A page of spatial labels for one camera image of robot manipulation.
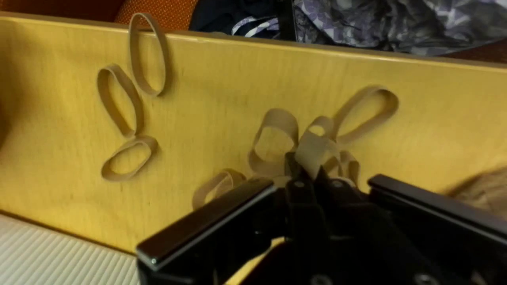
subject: wooden board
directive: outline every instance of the wooden board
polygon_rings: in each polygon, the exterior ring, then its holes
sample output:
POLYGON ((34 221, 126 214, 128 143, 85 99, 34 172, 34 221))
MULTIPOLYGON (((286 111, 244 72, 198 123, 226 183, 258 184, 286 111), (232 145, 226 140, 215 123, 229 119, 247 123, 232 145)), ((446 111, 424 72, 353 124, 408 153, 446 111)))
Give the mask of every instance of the wooden board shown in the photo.
MULTIPOLYGON (((99 105, 95 78, 126 67, 126 31, 0 15, 0 210, 131 252, 190 211, 221 168, 247 172, 247 151, 269 108, 305 127, 356 91, 381 85, 399 113, 350 146, 364 181, 377 173, 445 194, 507 165, 507 70, 383 53, 168 35, 171 89, 142 97, 160 143, 134 180, 107 183, 101 164, 125 142, 99 105)), ((144 37, 148 75, 160 67, 144 37)))

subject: yellow wooden panel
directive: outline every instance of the yellow wooden panel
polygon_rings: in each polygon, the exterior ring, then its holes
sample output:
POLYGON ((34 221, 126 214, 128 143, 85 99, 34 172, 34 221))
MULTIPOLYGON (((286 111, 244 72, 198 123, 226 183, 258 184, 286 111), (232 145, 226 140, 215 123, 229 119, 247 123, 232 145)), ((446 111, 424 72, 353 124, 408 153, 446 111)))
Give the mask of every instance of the yellow wooden panel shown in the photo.
MULTIPOLYGON (((168 35, 171 89, 142 97, 160 143, 134 180, 107 183, 101 164, 125 142, 99 105, 96 72, 126 72, 126 31, 0 15, 0 210, 103 244, 136 243, 190 211, 191 192, 221 168, 247 172, 261 116, 291 111, 305 127, 356 91, 381 85, 399 113, 350 151, 377 173, 445 194, 507 165, 507 70, 381 53, 202 35, 168 35)), ((155 39, 145 69, 158 75, 155 39)))

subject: tangled rubber bands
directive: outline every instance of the tangled rubber bands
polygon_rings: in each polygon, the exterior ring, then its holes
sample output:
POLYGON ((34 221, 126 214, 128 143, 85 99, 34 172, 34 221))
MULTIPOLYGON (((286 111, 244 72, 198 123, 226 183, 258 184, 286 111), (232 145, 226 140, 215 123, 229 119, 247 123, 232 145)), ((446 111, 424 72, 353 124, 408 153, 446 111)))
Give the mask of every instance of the tangled rubber bands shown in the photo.
MULTIPOLYGON (((251 175, 256 178, 272 180, 278 184, 288 180, 283 170, 283 161, 269 162, 256 153, 256 145, 259 143, 264 129, 274 129, 290 138, 293 146, 291 149, 286 149, 286 153, 294 153, 296 162, 310 178, 315 180, 318 172, 323 168, 331 178, 339 178, 356 186, 359 178, 359 164, 345 148, 389 119, 396 113, 397 107, 397 97, 388 89, 378 86, 366 88, 354 94, 332 119, 324 116, 316 118, 304 130, 301 138, 297 132, 297 121, 293 115, 285 110, 269 110, 261 121, 253 138, 253 146, 248 153, 248 167, 251 175), (342 134, 342 126, 350 113, 366 100, 377 96, 383 99, 383 108, 356 129, 342 134)), ((196 189, 191 200, 193 210, 204 206, 209 200, 226 194, 244 181, 244 175, 234 170, 223 170, 209 183, 196 189)))
POLYGON ((168 50, 166 50, 166 40, 164 35, 160 29, 160 26, 156 24, 156 21, 144 13, 136 13, 131 16, 129 20, 129 26, 128 26, 128 59, 129 59, 129 70, 133 75, 133 83, 131 80, 126 77, 126 73, 118 67, 118 66, 109 66, 104 67, 98 72, 96 77, 96 88, 98 88, 98 96, 99 100, 106 110, 106 113, 109 115, 112 124, 117 127, 117 130, 122 134, 122 137, 126 140, 125 145, 122 145, 101 167, 101 178, 107 180, 107 181, 125 181, 129 180, 133 176, 136 176, 152 159, 152 156, 155 154, 158 143, 156 140, 150 138, 150 137, 142 137, 142 129, 144 129, 144 111, 142 111, 142 102, 139 99, 139 92, 142 92, 144 96, 148 97, 160 97, 166 88, 168 88, 168 50), (147 83, 145 77, 141 72, 141 64, 139 64, 139 23, 141 20, 144 20, 150 31, 155 34, 156 37, 156 43, 158 43, 158 51, 160 51, 160 64, 161 64, 161 73, 163 73, 163 83, 160 88, 152 88, 152 85, 147 83), (134 126, 128 126, 128 123, 125 121, 125 118, 122 116, 122 113, 118 111, 118 108, 115 107, 115 104, 112 102, 110 92, 107 89, 107 77, 114 78, 114 83, 118 85, 118 88, 126 94, 131 108, 134 111, 134 126), (112 170, 114 161, 134 149, 134 148, 145 148, 147 157, 144 161, 139 162, 137 167, 134 167, 133 170, 126 172, 126 173, 117 173, 112 170))

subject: light wood surface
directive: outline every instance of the light wood surface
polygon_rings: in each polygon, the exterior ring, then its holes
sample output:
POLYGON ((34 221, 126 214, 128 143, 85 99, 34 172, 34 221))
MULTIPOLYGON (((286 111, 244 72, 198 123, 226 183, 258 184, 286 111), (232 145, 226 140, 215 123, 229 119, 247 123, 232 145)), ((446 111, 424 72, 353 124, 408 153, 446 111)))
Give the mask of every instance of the light wood surface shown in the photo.
MULTIPOLYGON (((95 78, 109 64, 131 75, 126 31, 0 15, 1 211, 131 252, 187 214, 196 186, 221 168, 247 173, 247 151, 269 108, 291 111, 302 129, 315 116, 332 116, 369 85, 391 89, 400 108, 350 146, 362 165, 361 189, 383 173, 445 194, 507 165, 503 67, 220 37, 166 39, 171 88, 161 99, 141 99, 144 134, 158 140, 160 153, 134 180, 107 183, 101 164, 125 140, 99 105, 95 78)), ((144 37, 142 50, 156 80, 153 40, 144 37)))

